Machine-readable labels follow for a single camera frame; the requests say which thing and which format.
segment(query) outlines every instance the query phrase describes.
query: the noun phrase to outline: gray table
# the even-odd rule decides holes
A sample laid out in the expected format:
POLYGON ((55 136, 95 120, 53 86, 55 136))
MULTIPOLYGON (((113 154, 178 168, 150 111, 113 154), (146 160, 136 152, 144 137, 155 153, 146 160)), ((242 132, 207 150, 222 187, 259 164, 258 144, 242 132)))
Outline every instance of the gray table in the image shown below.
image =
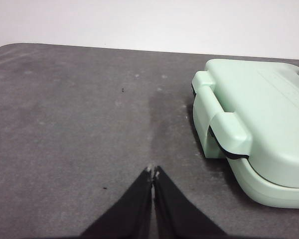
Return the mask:
MULTIPOLYGON (((212 58, 45 44, 0 48, 0 239, 78 235, 148 164, 229 234, 299 239, 299 210, 262 206, 205 159, 191 79, 212 58)), ((150 238, 157 238, 155 214, 150 238)))

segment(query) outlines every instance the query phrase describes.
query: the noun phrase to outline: mint green plastic case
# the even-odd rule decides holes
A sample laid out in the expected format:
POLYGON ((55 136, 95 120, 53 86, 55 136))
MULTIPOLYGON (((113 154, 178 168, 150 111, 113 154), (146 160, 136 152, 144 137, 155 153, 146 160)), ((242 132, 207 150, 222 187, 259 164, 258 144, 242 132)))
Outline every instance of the mint green plastic case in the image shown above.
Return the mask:
POLYGON ((286 63, 213 59, 192 80, 205 156, 241 155, 227 157, 238 183, 267 206, 299 208, 298 71, 286 63))

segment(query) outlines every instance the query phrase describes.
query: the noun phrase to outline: white wall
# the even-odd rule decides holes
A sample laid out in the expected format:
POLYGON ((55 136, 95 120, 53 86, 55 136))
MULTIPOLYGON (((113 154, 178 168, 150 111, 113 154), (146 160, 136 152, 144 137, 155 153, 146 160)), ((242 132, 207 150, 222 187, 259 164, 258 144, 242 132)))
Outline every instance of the white wall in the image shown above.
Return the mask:
POLYGON ((16 42, 299 59, 299 0, 0 0, 16 42))

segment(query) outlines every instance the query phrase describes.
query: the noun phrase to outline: case lid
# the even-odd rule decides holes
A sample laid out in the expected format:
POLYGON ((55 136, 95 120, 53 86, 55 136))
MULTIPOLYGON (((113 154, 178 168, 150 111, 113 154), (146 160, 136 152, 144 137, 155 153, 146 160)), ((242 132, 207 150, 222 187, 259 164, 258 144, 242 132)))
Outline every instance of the case lid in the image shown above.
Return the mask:
POLYGON ((248 155, 267 180, 299 188, 299 67, 213 59, 205 70, 192 84, 209 102, 202 114, 222 148, 248 155))

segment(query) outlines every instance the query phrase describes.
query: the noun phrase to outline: gray mat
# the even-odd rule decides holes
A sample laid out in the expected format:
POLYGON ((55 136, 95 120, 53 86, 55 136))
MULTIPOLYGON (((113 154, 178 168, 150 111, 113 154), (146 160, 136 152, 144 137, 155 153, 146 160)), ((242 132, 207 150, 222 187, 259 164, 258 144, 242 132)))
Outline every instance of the gray mat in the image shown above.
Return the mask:
MULTIPOLYGON (((0 239, 80 234, 148 164, 229 234, 299 239, 299 210, 249 199, 203 157, 191 79, 212 58, 45 44, 0 48, 0 239)), ((157 238, 154 214, 150 238, 157 238)))

